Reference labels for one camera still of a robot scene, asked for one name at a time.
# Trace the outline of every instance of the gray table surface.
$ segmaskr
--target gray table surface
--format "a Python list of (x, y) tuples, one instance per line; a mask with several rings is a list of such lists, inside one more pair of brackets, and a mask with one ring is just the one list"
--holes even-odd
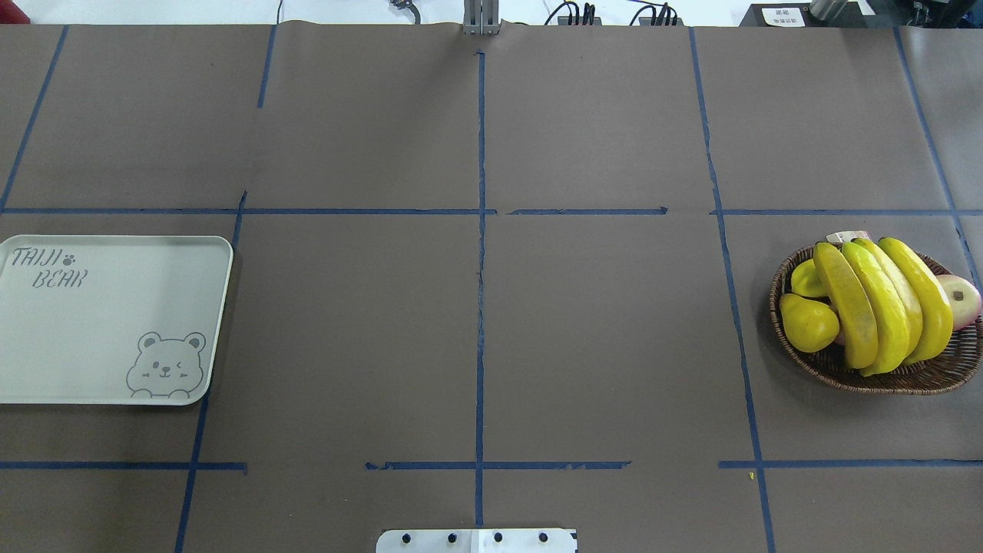
[(846, 229), (976, 276), (981, 46), (0, 27), (0, 239), (236, 248), (204, 401), (0, 406), (0, 550), (562, 526), (581, 551), (976, 551), (983, 382), (829, 388), (765, 296)]

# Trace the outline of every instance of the fruit basket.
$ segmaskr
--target fruit basket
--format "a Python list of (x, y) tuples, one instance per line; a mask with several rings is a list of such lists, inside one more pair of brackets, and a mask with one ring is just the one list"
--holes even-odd
[[(834, 343), (816, 353), (803, 353), (792, 347), (781, 326), (779, 298), (791, 291), (792, 271), (812, 259), (812, 249), (812, 246), (802, 248), (781, 264), (768, 295), (768, 310), (781, 347), (806, 372), (830, 386), (850, 392), (931, 396), (955, 390), (979, 370), (983, 359), (983, 318), (979, 317), (968, 327), (953, 333), (946, 350), (938, 356), (867, 378), (846, 366), (840, 345)], [(918, 256), (935, 275), (950, 273), (935, 260), (922, 254)]]

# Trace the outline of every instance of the bear ear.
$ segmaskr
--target bear ear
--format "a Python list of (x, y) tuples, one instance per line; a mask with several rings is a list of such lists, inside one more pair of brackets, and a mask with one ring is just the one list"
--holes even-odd
[(204, 335), (202, 333), (191, 333), (185, 337), (184, 342), (198, 351), (204, 349)]
[(140, 351), (146, 351), (148, 347), (158, 343), (159, 341), (160, 335), (158, 333), (146, 333), (140, 338), (138, 346), (140, 347)]

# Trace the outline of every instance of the red object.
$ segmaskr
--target red object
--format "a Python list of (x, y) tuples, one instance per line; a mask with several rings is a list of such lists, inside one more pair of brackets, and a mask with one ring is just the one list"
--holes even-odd
[(0, 23), (30, 23), (30, 18), (14, 0), (0, 0)]

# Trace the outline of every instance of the yellow banana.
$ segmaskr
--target yellow banana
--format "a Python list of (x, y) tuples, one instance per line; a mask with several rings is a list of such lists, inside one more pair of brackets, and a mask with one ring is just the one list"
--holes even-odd
[(846, 364), (854, 369), (877, 359), (877, 320), (863, 285), (836, 246), (819, 242), (813, 249), (819, 279), (836, 302), (839, 325), (846, 338)]
[(904, 304), (904, 314), (908, 319), (908, 351), (904, 354), (906, 357), (915, 350), (915, 346), (918, 345), (918, 340), (921, 338), (922, 313), (921, 304), (918, 303), (918, 296), (911, 289), (911, 284), (901, 274), (901, 270), (897, 268), (895, 262), (891, 261), (888, 254), (884, 253), (884, 250), (879, 248), (873, 240), (870, 238), (854, 238), (853, 241), (863, 246), (868, 252), (874, 254), (874, 258), (881, 265), (881, 269), (887, 273), (888, 278), (891, 279), (891, 283), (895, 285), (897, 296), (901, 299), (901, 303)]
[(931, 359), (942, 353), (953, 336), (953, 308), (949, 298), (928, 266), (907, 244), (896, 238), (881, 238), (878, 245), (911, 284), (922, 308), (921, 338), (904, 364)]
[(867, 377), (895, 370), (908, 354), (908, 319), (895, 285), (881, 268), (874, 254), (860, 244), (843, 244), (843, 256), (867, 292), (877, 321), (877, 358), (860, 369)]

